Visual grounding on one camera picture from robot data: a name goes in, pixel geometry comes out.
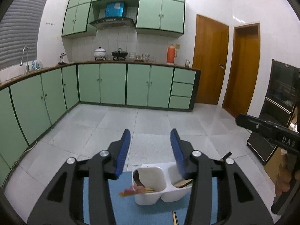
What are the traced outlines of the person's hand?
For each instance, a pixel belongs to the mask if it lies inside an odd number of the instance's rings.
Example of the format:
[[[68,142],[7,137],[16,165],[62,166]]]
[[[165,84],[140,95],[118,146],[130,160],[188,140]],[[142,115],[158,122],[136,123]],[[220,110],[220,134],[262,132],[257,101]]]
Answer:
[[[290,183],[292,180],[292,170],[294,166],[294,158],[285,149],[282,151],[282,163],[279,166],[279,174],[274,184],[274,193],[276,198],[280,197],[283,193],[290,190]]]

